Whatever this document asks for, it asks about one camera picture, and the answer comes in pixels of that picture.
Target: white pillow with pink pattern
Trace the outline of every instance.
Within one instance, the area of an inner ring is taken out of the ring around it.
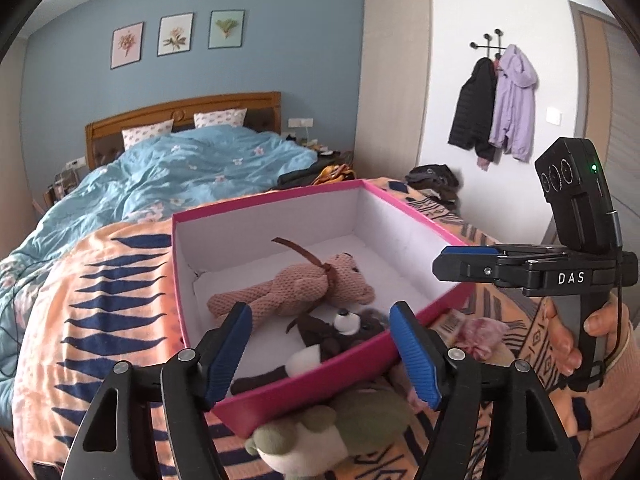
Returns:
[[[246,108],[232,108],[231,110],[220,110],[219,112],[208,112],[206,114],[194,114],[193,124],[196,128],[205,126],[220,126],[230,124],[231,126],[242,126]]]
[[[124,149],[128,150],[131,146],[139,143],[141,140],[151,139],[160,135],[170,134],[174,127],[174,120],[169,119],[163,123],[149,124],[148,126],[137,126],[122,131],[122,139],[124,139]]]

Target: lavender jacket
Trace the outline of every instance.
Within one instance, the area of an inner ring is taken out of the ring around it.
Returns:
[[[537,81],[527,57],[517,46],[509,45],[500,58],[489,143],[524,162],[529,160],[533,144],[536,115],[533,89]]]

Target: blue wall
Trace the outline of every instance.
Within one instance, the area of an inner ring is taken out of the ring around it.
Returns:
[[[216,9],[245,9],[242,48],[208,50]],[[162,16],[195,12],[191,51],[157,57]],[[22,149],[40,197],[64,163],[84,155],[84,126],[174,99],[281,91],[287,118],[336,150],[353,148],[364,0],[92,0],[29,40]],[[110,70],[116,28],[145,22],[140,62]]]

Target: framed picture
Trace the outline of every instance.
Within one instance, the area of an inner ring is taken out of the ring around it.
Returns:
[[[113,31],[111,40],[111,69],[140,61],[142,56],[142,30],[145,23]]]
[[[158,34],[158,56],[190,51],[192,26],[193,12],[161,18],[160,33]]]
[[[209,48],[242,46],[244,10],[214,10],[209,24]]]

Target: fingernail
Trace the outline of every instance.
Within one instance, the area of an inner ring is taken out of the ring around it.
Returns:
[[[584,321],[584,330],[587,333],[593,332],[598,328],[599,324],[600,324],[599,316],[590,316]]]
[[[572,355],[567,359],[568,364],[570,364],[574,368],[580,368],[582,364],[582,356],[580,355]]]

